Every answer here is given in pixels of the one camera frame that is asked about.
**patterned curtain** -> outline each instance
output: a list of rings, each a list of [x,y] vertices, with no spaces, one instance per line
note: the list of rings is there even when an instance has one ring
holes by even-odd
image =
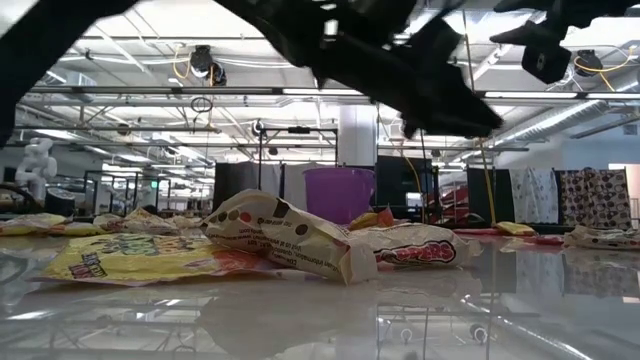
[[[563,223],[590,228],[631,228],[624,170],[559,171]]]

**purple bucket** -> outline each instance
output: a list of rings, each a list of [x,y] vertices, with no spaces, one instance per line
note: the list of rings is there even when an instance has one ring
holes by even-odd
[[[375,173],[366,169],[320,168],[304,172],[307,211],[346,225],[369,210]]]

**ceiling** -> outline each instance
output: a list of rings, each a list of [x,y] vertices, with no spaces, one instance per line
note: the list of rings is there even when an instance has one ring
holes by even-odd
[[[582,78],[575,76],[567,85],[547,86],[520,67],[523,49],[520,47],[504,48],[504,54],[496,64],[488,69],[481,69],[480,64],[498,49],[496,44],[489,41],[489,36],[522,24],[532,16],[531,12],[520,11],[507,14],[495,14],[488,11],[488,7],[496,1],[471,1],[466,10],[467,32],[470,38],[469,50],[471,58],[467,56],[464,44],[454,53],[455,60],[461,65],[465,74],[469,68],[465,64],[473,65],[471,71],[477,74],[475,81],[478,90],[513,90],[513,91],[589,91],[603,89],[604,83],[600,77]],[[4,0],[0,9],[0,33],[14,23],[32,4],[33,0]],[[419,14],[407,29],[411,33],[420,28],[434,14],[436,10],[427,9]],[[464,32],[462,12],[455,12],[447,21],[458,32]],[[605,67],[623,63],[629,56],[629,47],[637,43],[633,32],[629,29],[640,26],[639,18],[602,18],[596,19],[587,29],[571,29],[563,45],[572,51],[593,49],[603,60]],[[193,75],[181,79],[174,71],[174,59],[186,59],[188,53],[196,44],[207,44],[213,48],[214,56],[220,61],[227,72],[229,87],[303,87],[314,88],[314,79],[307,69],[291,66],[264,40],[262,34],[251,25],[227,11],[222,6],[210,0],[155,0],[139,2],[127,13],[105,18],[92,26],[67,54],[51,69],[53,76],[67,78],[73,72],[80,72],[95,81],[98,86],[206,86]],[[184,61],[175,64],[178,74],[184,74],[187,66]],[[638,63],[632,59],[626,67],[609,73],[611,78],[623,76],[626,72],[635,71]],[[330,87],[340,88],[337,83]],[[114,100],[113,96],[98,95],[97,98]],[[20,112],[18,124],[29,125],[84,125],[109,126],[128,123],[132,126],[166,127],[163,132],[132,132],[127,136],[115,135],[114,132],[76,132],[74,136],[87,140],[138,142],[150,141],[157,138],[169,138],[179,143],[209,143],[229,144],[228,149],[207,149],[193,147],[192,149],[206,154],[214,161],[242,161],[255,157],[255,151],[232,150],[234,144],[255,143],[251,137],[252,122],[256,119],[271,127],[287,127],[306,125],[323,128],[336,128],[339,122],[339,105],[335,103],[320,104],[314,102],[294,102],[284,107],[227,106],[220,111],[219,107],[205,114],[193,112],[189,107],[179,109],[175,106],[167,107],[126,107],[118,106],[99,113],[88,124],[81,124],[80,108],[77,106],[48,106],[53,100],[65,100],[60,95],[46,95],[31,97],[30,106]],[[249,98],[250,100],[275,101],[267,97]],[[216,97],[214,101],[236,101],[240,104],[242,96]],[[534,115],[540,114],[557,105],[541,105],[540,102],[518,106],[495,105],[494,109],[506,121],[504,130],[526,121]],[[34,119],[30,115],[39,110],[49,116]],[[102,107],[85,107],[84,120],[92,117]],[[386,145],[401,145],[401,121],[397,112],[391,108],[381,107],[382,127],[379,143]],[[203,127],[212,124],[222,130],[220,134],[199,132],[171,132],[172,128],[184,128],[188,122],[193,126]],[[334,143],[332,134],[320,138],[312,135],[288,135],[281,143],[313,144]],[[446,147],[461,144],[464,139],[457,137],[427,136],[426,145]],[[144,153],[154,161],[175,161],[166,158],[157,148],[148,150],[144,147],[127,149],[103,149],[113,156],[120,153]],[[384,150],[381,153],[394,153]],[[422,156],[419,150],[406,150],[405,156]],[[333,149],[282,149],[278,156],[271,156],[275,160],[324,160],[334,159]]]

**white robot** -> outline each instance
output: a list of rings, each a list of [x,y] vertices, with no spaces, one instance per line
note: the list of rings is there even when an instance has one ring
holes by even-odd
[[[58,162],[49,157],[53,146],[50,139],[31,139],[24,149],[24,159],[16,170],[16,183],[26,186],[36,200],[42,201],[46,195],[47,180],[58,173]]]

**shiny floor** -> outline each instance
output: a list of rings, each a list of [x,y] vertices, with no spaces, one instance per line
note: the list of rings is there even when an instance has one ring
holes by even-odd
[[[0,360],[640,359],[640,253],[484,244],[465,269],[351,287],[26,281],[63,245],[0,239]]]

